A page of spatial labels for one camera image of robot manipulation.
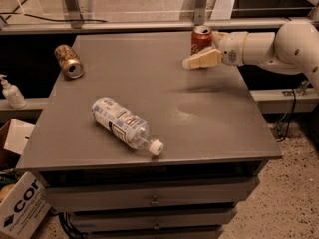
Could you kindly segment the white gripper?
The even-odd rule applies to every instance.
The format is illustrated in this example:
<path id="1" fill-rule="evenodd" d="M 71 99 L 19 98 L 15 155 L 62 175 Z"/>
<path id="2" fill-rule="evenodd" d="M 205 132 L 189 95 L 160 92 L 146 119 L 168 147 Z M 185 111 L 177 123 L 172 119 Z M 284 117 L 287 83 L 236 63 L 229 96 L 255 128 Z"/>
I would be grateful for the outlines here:
<path id="1" fill-rule="evenodd" d="M 247 35 L 247 32 L 227 34 L 227 32 L 212 31 L 212 44 L 221 52 L 218 49 L 207 47 L 184 59 L 182 66 L 187 70 L 213 67 L 221 62 L 228 66 L 242 66 Z"/>

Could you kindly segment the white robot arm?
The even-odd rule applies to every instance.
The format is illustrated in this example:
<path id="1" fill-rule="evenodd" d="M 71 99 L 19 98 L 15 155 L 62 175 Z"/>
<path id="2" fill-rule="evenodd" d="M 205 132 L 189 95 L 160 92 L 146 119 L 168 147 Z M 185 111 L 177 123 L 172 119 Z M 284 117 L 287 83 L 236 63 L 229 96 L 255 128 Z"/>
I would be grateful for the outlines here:
<path id="1" fill-rule="evenodd" d="M 212 32 L 212 44 L 183 60 L 187 70 L 253 65 L 285 75 L 303 73 L 319 94 L 319 32 L 309 22 L 289 21 L 274 32 Z"/>

